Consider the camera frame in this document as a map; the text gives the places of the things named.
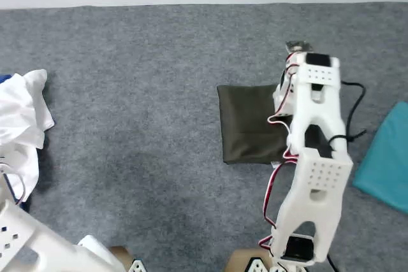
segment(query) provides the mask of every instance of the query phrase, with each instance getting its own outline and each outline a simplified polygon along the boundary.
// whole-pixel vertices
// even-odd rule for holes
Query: white plastic part
[[[261,259],[252,259],[251,265],[247,269],[248,272],[268,272]]]
[[[293,92],[284,101],[281,113],[293,115],[287,144],[291,154],[299,154],[295,176],[289,193],[282,203],[272,228],[271,252],[279,262],[298,267],[310,266],[326,259],[342,210],[342,196],[353,162],[347,154],[344,139],[335,139],[331,146],[332,158],[320,157],[314,148],[305,147],[305,132],[309,125],[318,125],[325,138],[345,135],[340,116],[339,60],[331,57],[331,67],[310,65],[305,62],[305,52],[290,57],[286,67],[290,71],[284,78],[282,88],[277,87],[273,98],[275,107],[281,105],[292,76]],[[317,92],[312,84],[323,85]],[[313,222],[314,258],[309,262],[282,260],[288,239],[304,223]]]
[[[147,272],[147,270],[145,269],[142,261],[137,259],[132,263],[131,267],[129,268],[129,272]]]
[[[94,236],[87,235],[78,242],[81,247],[87,248],[92,253],[102,258],[104,261],[115,267],[116,271],[126,272],[123,264],[100,243]]]
[[[346,133],[340,115],[340,61],[330,57],[331,67],[317,66],[307,64],[305,56],[305,52],[298,52],[289,59],[287,68],[298,66],[289,68],[282,87],[278,86],[273,93],[275,107],[280,106],[290,80],[292,92],[289,91],[279,113],[282,116],[293,115],[291,133],[287,139],[291,154],[299,154],[304,147],[305,132],[311,124],[318,125],[327,139]],[[322,91],[312,90],[313,83],[324,85]],[[347,152],[345,139],[333,140],[333,147],[336,151]]]
[[[123,272],[90,250],[72,245],[7,199],[0,199],[0,243],[4,272]],[[22,264],[15,258],[22,247],[38,254],[35,263]]]
[[[272,253],[281,257],[289,236],[304,222],[313,222],[316,233],[314,259],[326,259],[339,224],[342,197],[353,162],[347,154],[332,152],[333,158],[320,157],[313,148],[303,148],[289,193],[280,206],[276,229],[272,228]]]

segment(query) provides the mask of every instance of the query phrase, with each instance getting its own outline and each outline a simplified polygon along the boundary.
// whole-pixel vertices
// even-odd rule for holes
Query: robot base
[[[299,266],[283,267],[273,262],[269,252],[261,248],[235,250],[224,272],[306,272]]]

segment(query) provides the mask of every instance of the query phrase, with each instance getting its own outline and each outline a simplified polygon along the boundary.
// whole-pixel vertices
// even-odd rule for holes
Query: black cable
[[[280,264],[279,262],[278,262],[278,265],[280,265],[280,266],[283,268],[283,270],[285,270],[286,272],[288,272],[288,270],[287,270],[282,264]]]
[[[333,269],[334,272],[340,272],[340,270],[337,269],[336,265],[334,265],[334,262],[330,258],[329,254],[327,254],[327,261],[329,262],[329,264],[330,264],[330,266],[331,266],[331,268]]]
[[[347,81],[342,81],[342,84],[347,85],[347,86],[359,86],[361,88],[361,94],[356,100],[356,102],[354,103],[353,107],[351,108],[349,115],[347,116],[346,135],[334,135],[332,138],[329,139],[328,141],[329,144],[337,138],[344,138],[348,143],[350,143],[350,142],[353,142],[355,139],[359,138],[360,136],[363,136],[367,132],[367,130],[364,129],[355,135],[350,135],[351,119],[353,119],[354,112],[356,111],[358,105],[361,103],[361,100],[363,100],[365,96],[365,93],[367,91],[365,86],[358,82],[347,82]]]

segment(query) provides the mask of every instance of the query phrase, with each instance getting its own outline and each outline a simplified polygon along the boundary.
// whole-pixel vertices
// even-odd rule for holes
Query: hole
[[[327,191],[319,190],[319,189],[312,189],[310,191],[310,199],[316,202],[323,201],[327,196]]]
[[[20,261],[22,264],[32,265],[35,264],[38,260],[38,254],[31,250],[29,247],[23,246],[15,258]]]

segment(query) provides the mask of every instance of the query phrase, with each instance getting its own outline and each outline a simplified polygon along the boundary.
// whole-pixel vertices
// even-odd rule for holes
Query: white bracket
[[[140,260],[133,261],[131,267],[129,268],[129,272],[147,272],[143,262]]]

